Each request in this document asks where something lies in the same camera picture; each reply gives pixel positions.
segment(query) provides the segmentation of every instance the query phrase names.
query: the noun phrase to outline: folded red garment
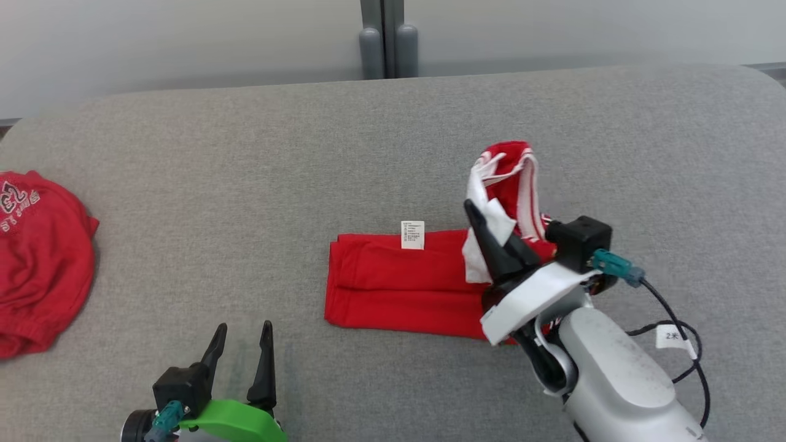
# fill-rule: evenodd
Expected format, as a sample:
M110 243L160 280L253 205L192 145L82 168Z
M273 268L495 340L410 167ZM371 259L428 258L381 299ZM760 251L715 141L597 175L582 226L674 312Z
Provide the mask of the folded red garment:
M428 232L424 250L400 235L343 234L330 245L325 319L333 325L485 339L480 295L465 282L466 230Z

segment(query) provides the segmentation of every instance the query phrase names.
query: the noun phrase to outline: teal cable connector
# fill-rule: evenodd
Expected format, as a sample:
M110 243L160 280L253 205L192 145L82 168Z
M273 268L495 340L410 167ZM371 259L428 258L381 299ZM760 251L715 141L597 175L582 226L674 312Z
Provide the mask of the teal cable connector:
M186 412L179 400L170 401L152 421L152 428L145 434L145 442L164 442L167 434L178 426Z
M645 275L643 269L635 267L629 260L606 249L596 250L592 255L591 264L595 270L624 279L631 287L640 286Z

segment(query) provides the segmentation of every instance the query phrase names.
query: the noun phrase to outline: white fabric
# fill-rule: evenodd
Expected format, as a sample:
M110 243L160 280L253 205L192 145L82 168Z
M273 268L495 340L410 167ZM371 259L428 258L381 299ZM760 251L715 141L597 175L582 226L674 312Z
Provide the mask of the white fabric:
M529 150L524 150L519 163L509 172L496 175L499 161L505 157L504 153L499 153L495 157L490 152L483 152L472 165L469 171L467 182L467 198L477 206L480 212L486 217L489 230L494 238L504 244L508 241L510 234L518 223L523 238L535 240L545 240L545 232L538 209L537 174L538 162L534 154ZM521 173L519 184L518 207L516 213L518 220L511 219L497 198L489 201L486 186L490 186L504 179ZM486 261L480 252L475 232L469 229L467 240L461 248L464 255L465 278L470 283L491 282Z

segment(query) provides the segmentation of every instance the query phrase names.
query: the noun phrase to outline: white clothing label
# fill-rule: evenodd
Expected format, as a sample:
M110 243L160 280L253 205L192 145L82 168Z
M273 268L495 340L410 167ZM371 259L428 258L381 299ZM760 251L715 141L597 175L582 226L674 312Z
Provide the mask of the white clothing label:
M401 248L423 250L426 243L426 223L424 221L401 222Z
M663 324L655 329L655 346L657 348L682 348L688 352L690 359L696 359L696 350L688 339L682 340L680 330L674 324Z

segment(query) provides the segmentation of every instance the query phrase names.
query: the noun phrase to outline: black cable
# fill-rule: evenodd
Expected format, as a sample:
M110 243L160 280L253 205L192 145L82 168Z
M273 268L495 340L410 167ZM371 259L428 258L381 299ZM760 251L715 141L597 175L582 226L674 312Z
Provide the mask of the black cable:
M647 333L650 330L654 330L657 326L670 325L670 324L674 324L674 321L666 319L666 320L663 320L663 321L654 322L652 324L647 324L646 326L643 326L643 327L641 327L638 330L632 330L632 331L629 331L629 332L626 332L626 333L628 334L628 336L639 336L640 334L644 334L644 333ZM685 327L686 329L690 330L691 333L693 333L693 336L696 339L696 361L700 362L701 361L701 354L702 354L702 344L701 344L701 337L699 336L699 333L696 331L696 329L691 327L691 325L688 324L687 322L680 321L680 325ZM696 370L696 365L695 364L691 364L690 368L688 368L687 370L683 371L682 374L680 374L676 378L672 379L671 381L676 384L679 381L681 381L681 380L685 379L686 377L688 377L691 373L693 373L694 370Z
M667 303L666 300L663 299L663 297L660 295L660 293L658 293L658 290L656 290L655 287L653 287L652 284L650 284L649 281L647 281L647 278L642 278L641 284L644 287L646 287L647 290L650 291L650 293L652 293L652 295L655 297L655 299L658 300L658 302L660 302L660 305L662 305L663 309L666 310L666 313L669 315L669 318L671 318L671 320L674 321L674 324L677 326L677 330L679 330L682 339L684 341L687 341L688 335L685 333L681 321L677 319L677 316L674 314L674 311L671 310L671 306L669 306L669 303ZM702 414L701 422L700 422L701 428L704 428L704 426L707 424L707 420L710 417L710 386L707 384L707 377L704 376L704 370L701 369L701 364L699 363L698 360L695 359L693 360L693 366L696 368L696 373L699 375L699 380L701 381L701 388L704 390L704 413Z

